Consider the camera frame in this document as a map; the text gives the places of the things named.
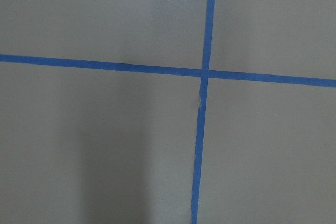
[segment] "gray surface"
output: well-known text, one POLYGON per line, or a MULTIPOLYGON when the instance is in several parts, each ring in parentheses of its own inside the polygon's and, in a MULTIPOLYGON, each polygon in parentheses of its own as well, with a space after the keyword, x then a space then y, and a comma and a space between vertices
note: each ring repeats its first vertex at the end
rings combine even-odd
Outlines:
POLYGON ((199 224, 333 224, 336 89, 210 80, 199 224))
POLYGON ((0 223, 188 223, 198 85, 0 63, 0 223))
POLYGON ((0 53, 201 68, 206 0, 0 0, 0 53))
POLYGON ((335 0, 216 0, 211 68, 336 78, 335 0))

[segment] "blue tape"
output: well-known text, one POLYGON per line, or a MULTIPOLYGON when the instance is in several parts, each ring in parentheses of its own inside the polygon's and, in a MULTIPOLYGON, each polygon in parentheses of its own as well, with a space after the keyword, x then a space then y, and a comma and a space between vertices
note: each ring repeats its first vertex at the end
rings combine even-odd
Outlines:
POLYGON ((214 22, 215 0, 207 0, 204 44, 203 44, 203 60, 202 60, 202 74, 200 84, 200 106, 197 115, 197 133, 195 143, 195 160, 194 160, 194 175, 191 196, 191 224, 197 224, 198 216, 198 202, 200 198, 201 185, 201 168, 203 156, 203 139, 205 128, 205 114, 206 114, 206 99, 208 93, 208 80, 211 56, 211 43, 214 22))
POLYGON ((231 79, 231 80, 244 80, 244 81, 262 81, 286 84, 299 84, 321 87, 336 87, 336 80, 308 78, 308 77, 295 77, 295 76, 277 76, 273 74, 261 73, 240 73, 228 71, 210 70, 210 78, 231 79))
POLYGON ((0 61, 34 64, 34 65, 72 67, 72 68, 89 68, 89 69, 103 69, 103 70, 115 70, 126 72, 172 74, 175 76, 194 76, 194 77, 201 76, 201 70, 199 69, 159 67, 159 66, 135 65, 135 64, 88 61, 88 60, 70 60, 70 59, 57 59, 57 58, 32 57, 32 56, 0 55, 0 61))

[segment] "blue grid line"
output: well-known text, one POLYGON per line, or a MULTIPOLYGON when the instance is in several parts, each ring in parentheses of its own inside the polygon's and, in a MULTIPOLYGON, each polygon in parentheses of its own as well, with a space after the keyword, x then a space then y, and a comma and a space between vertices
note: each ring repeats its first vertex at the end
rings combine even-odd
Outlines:
MULTIPOLYGON (((125 64, 114 62, 71 60, 71 59, 2 55, 2 54, 0 54, 0 62, 25 63, 33 65, 59 66, 59 67, 72 67, 72 68, 102 69, 102 70, 125 71, 125 72, 170 74, 175 76, 190 76, 190 77, 201 77, 202 75, 201 69, 192 69, 192 68, 160 67, 160 66, 136 65, 136 64, 125 64)), ((336 88, 335 79, 280 76, 280 75, 263 74, 263 73, 243 73, 243 72, 210 70, 209 78, 273 82, 273 83, 336 88)))
POLYGON ((205 129, 206 99, 210 69, 211 43, 214 22, 215 0, 207 0, 201 83, 199 86, 200 105, 197 115, 197 133, 195 142, 194 176, 191 195, 191 224, 197 224, 198 202, 200 199, 203 139, 205 129))

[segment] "vertical blue line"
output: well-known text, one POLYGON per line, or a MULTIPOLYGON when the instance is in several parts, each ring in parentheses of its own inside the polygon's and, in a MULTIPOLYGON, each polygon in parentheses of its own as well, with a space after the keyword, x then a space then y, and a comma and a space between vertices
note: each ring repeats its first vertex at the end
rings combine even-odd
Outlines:
POLYGON ((191 196, 191 224, 197 224, 198 215, 198 201, 200 198, 200 184, 201 184, 201 167, 203 155, 203 139, 205 127, 205 112, 206 112, 206 99, 208 93, 208 80, 210 68, 210 55, 211 55, 211 42, 212 30, 214 22, 215 0, 207 0, 206 17, 205 17, 205 32, 203 44, 203 60, 202 60, 202 73, 200 84, 200 106, 197 116, 197 133, 195 143, 195 161, 194 161, 194 177, 191 196))

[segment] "horizontal blue line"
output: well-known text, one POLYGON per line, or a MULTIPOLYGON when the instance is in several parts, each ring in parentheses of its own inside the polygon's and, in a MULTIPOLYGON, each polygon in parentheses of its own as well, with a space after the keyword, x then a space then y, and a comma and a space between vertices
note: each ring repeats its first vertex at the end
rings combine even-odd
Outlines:
POLYGON ((230 80, 244 80, 244 81, 262 81, 286 84, 299 84, 321 87, 336 87, 336 80, 319 79, 309 77, 296 77, 296 76, 277 76, 273 74, 262 73, 241 73, 241 72, 228 72, 228 71, 209 71, 210 78, 230 79, 230 80))
POLYGON ((70 60, 70 59, 1 55, 1 54, 0 54, 0 61, 34 64, 34 65, 71 67, 71 68, 89 68, 89 69, 103 69, 103 70, 115 70, 126 72, 171 74, 175 76, 200 77, 202 72, 200 69, 190 69, 190 68, 159 67, 159 66, 135 65, 135 64, 102 62, 102 61, 70 60))

